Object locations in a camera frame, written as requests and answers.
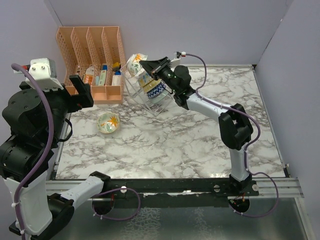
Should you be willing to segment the yellow blue sun bowl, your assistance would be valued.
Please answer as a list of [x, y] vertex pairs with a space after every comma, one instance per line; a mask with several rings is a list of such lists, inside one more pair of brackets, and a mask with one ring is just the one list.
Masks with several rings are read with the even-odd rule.
[[143, 92], [147, 93], [149, 91], [151, 91], [152, 89], [154, 89], [157, 85], [159, 85], [162, 82], [161, 79], [158, 80], [152, 80], [149, 83], [147, 83], [145, 86], [143, 86]]

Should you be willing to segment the plain teal bowl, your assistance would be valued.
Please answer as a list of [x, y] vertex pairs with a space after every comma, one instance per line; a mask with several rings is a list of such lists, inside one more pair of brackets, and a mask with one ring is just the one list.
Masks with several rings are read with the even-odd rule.
[[166, 93], [160, 93], [158, 96], [152, 98], [152, 99], [151, 99], [151, 102], [152, 102], [153, 104], [157, 104], [158, 102], [160, 102], [161, 100], [163, 100], [166, 96], [167, 96]]

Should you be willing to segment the red patterned bowl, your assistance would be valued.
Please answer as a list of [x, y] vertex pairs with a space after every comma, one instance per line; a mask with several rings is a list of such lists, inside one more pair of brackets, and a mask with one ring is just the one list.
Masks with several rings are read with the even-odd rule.
[[149, 99], [153, 99], [153, 98], [157, 97], [158, 95], [160, 95], [165, 89], [166, 89], [166, 85], [161, 82], [157, 86], [155, 86], [153, 89], [151, 89], [150, 91], [148, 91], [146, 93], [147, 97]]

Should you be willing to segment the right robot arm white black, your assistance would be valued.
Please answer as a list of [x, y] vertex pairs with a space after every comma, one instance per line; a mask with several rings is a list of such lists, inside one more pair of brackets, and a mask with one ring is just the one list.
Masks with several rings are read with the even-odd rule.
[[160, 60], [141, 60], [140, 65], [154, 80], [162, 80], [173, 91], [175, 103], [215, 120], [219, 125], [220, 137], [229, 148], [231, 173], [230, 191], [240, 196], [248, 189], [252, 175], [246, 170], [245, 145], [251, 140], [253, 127], [245, 115], [242, 105], [223, 106], [217, 101], [200, 97], [190, 85], [192, 77], [187, 66], [178, 65], [171, 69], [168, 57]]

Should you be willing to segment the blue orange ornate bowl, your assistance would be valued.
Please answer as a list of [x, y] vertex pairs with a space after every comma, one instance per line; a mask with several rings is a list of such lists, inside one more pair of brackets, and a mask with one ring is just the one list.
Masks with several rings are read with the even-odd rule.
[[152, 80], [153, 78], [148, 73], [141, 74], [137, 78], [138, 84], [141, 88], [149, 84]]

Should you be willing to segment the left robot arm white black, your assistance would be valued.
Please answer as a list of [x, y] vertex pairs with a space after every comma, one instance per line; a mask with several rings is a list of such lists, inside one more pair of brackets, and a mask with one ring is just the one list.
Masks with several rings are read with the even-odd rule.
[[21, 187], [13, 203], [20, 208], [9, 230], [31, 240], [49, 240], [68, 225], [75, 210], [89, 198], [106, 197], [111, 190], [110, 177], [95, 171], [86, 181], [63, 193], [47, 195], [46, 177], [53, 150], [63, 141], [61, 132], [68, 124], [67, 114], [92, 107], [91, 87], [78, 75], [70, 75], [77, 94], [66, 86], [45, 93], [53, 117], [53, 140], [44, 157], [49, 136], [48, 117], [37, 91], [26, 83], [8, 101], [2, 116], [9, 124], [11, 135], [0, 147], [0, 174], [12, 195]]

